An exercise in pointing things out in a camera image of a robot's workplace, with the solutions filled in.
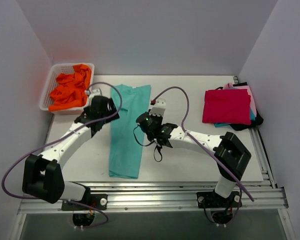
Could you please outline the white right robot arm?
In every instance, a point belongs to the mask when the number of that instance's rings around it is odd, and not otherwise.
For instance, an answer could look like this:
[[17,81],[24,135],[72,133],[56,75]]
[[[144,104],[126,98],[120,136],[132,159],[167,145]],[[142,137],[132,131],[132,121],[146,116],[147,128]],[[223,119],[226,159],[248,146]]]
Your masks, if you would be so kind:
[[177,148],[206,154],[213,158],[220,173],[212,193],[215,205],[222,207],[228,203],[235,186],[251,200],[253,199],[241,183],[252,155],[234,133],[228,131],[224,135],[204,134],[162,121],[161,116],[144,112],[136,119],[136,124],[150,143],[156,145],[158,152],[163,147]]

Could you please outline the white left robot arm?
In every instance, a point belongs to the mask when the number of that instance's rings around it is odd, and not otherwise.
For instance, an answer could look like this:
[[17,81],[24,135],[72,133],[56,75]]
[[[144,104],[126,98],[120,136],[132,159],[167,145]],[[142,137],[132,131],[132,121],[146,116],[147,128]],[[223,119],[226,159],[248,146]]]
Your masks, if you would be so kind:
[[51,204],[65,200],[72,201],[80,210],[87,209],[93,201],[90,188],[65,181],[62,170],[71,156],[103,125],[117,119],[119,113],[113,99],[94,96],[58,142],[39,155],[30,154],[26,158],[22,191]]

